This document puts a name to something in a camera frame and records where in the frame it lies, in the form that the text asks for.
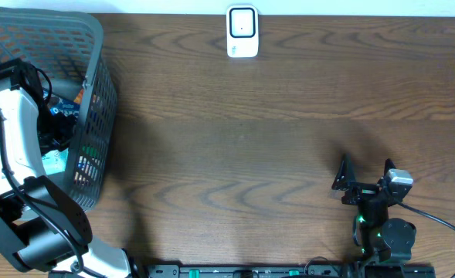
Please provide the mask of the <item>blue Oreo cookie pack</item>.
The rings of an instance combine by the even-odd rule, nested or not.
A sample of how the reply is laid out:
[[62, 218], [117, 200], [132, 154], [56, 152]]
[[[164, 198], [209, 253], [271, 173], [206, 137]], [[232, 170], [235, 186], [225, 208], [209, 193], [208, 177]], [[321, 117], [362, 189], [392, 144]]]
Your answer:
[[66, 100], [54, 93], [51, 94], [47, 106], [52, 115], [62, 113], [66, 117], [73, 115], [75, 118], [78, 118], [80, 114], [80, 105], [78, 103]]

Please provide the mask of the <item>white teal wet wipes pack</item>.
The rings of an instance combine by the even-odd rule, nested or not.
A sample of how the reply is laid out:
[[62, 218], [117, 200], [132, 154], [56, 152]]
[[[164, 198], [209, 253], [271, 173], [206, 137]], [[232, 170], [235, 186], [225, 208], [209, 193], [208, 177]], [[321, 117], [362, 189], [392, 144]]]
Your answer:
[[42, 156], [42, 164], [47, 175], [64, 172], [69, 155], [69, 150], [53, 150]]

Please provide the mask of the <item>green lid white jar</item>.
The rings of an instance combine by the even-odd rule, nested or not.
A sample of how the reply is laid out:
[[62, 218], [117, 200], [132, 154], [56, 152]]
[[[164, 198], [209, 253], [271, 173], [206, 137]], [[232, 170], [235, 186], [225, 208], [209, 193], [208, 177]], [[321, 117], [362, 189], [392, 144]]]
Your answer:
[[99, 159], [100, 158], [100, 153], [95, 147], [91, 147], [90, 145], [84, 145], [82, 146], [82, 151], [83, 153], [92, 158], [92, 159]]

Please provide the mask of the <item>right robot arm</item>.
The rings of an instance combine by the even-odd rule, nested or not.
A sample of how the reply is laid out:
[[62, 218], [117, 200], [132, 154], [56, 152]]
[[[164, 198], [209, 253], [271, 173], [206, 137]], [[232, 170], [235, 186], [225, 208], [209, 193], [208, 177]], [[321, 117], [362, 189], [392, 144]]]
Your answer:
[[331, 188], [342, 191], [341, 203], [358, 208], [353, 240], [362, 258], [345, 274], [353, 277], [404, 277], [403, 265], [411, 260], [416, 227], [404, 219], [390, 218], [389, 208], [398, 205], [413, 187], [413, 178], [385, 161], [383, 176], [376, 183], [357, 180], [350, 158], [343, 155]]

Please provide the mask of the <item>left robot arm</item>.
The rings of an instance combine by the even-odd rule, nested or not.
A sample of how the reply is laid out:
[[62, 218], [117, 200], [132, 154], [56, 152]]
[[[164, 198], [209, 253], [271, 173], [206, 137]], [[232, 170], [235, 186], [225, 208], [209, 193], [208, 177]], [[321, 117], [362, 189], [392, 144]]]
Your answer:
[[67, 148], [76, 123], [50, 112], [47, 78], [21, 59], [0, 64], [0, 254], [22, 273], [139, 277], [127, 252], [93, 236], [81, 206], [46, 174], [42, 156]]

